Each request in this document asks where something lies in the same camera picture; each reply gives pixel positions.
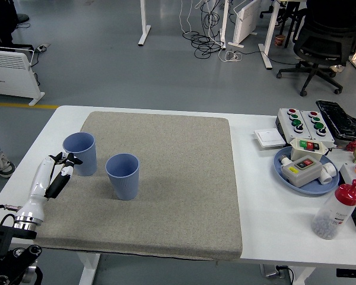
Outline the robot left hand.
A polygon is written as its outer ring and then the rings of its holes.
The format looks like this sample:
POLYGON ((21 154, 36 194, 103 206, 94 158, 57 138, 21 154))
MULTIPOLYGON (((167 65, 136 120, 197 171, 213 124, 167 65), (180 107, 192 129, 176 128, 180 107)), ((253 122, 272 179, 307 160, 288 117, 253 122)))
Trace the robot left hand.
POLYGON ((70 180, 74 166, 82 161, 72 153, 49 155, 40 163, 31 184, 28 200, 17 211, 14 226, 32 229, 45 220, 44 207, 50 198, 56 198, 70 180))

